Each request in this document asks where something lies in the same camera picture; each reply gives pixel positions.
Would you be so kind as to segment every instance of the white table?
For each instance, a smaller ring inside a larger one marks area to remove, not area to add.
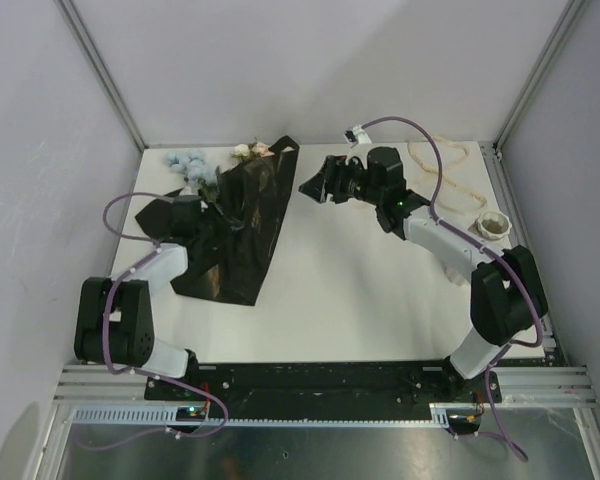
[[[484,194],[488,209],[498,206],[476,142],[469,158],[449,172],[457,182]],[[424,174],[400,150],[407,182]],[[226,162],[230,148],[205,149],[211,163]],[[423,248],[385,234],[373,207],[356,201],[318,205],[298,193],[328,154],[346,145],[300,147],[294,193],[278,245],[255,307],[192,299],[166,288],[152,298],[156,335],[190,348],[202,362],[299,362],[425,360],[449,355],[469,331],[469,286],[449,282],[439,262]],[[167,193],[184,186],[165,157],[172,149],[149,149],[142,158],[134,191]],[[419,146],[433,164],[430,148]],[[441,146],[445,162],[457,149]],[[415,185],[430,197],[433,182]],[[447,202],[467,201],[445,192]],[[149,202],[132,200],[124,232],[142,235],[134,216]],[[443,215],[469,226],[476,215]],[[127,268],[151,246],[122,240],[113,271]],[[532,340],[535,333],[523,332]],[[540,357],[542,348],[514,347],[508,357]]]

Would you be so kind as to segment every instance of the gray wall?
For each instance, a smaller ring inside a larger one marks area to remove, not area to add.
[[[25,468],[138,158],[54,3],[0,0],[0,478]]]
[[[600,397],[600,0],[506,145],[559,338]]]
[[[232,145],[341,142],[383,115],[492,140],[567,2],[75,3],[149,144]]]

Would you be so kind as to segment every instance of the white flower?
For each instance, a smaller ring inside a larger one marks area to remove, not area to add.
[[[266,145],[262,142],[258,142],[253,146],[251,151],[257,155],[260,155],[261,157],[264,157],[269,153],[269,145]]]
[[[249,145],[245,145],[241,143],[240,145],[236,145],[233,147],[233,154],[236,157],[248,157],[249,156]]]

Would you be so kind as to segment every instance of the cable connector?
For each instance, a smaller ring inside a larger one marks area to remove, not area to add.
[[[367,135],[367,132],[364,131],[361,125],[351,127],[349,130],[344,132],[344,138],[347,139],[347,143],[352,147],[371,143],[369,135]]]

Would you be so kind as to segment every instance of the metal floor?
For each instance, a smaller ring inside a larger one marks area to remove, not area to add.
[[[590,479],[572,410],[501,410],[520,462],[489,438],[454,441],[441,429],[227,428],[205,439],[160,433],[105,452],[71,439],[59,478],[82,479]],[[108,444],[147,427],[74,425],[84,442]],[[481,430],[495,431],[487,412]]]

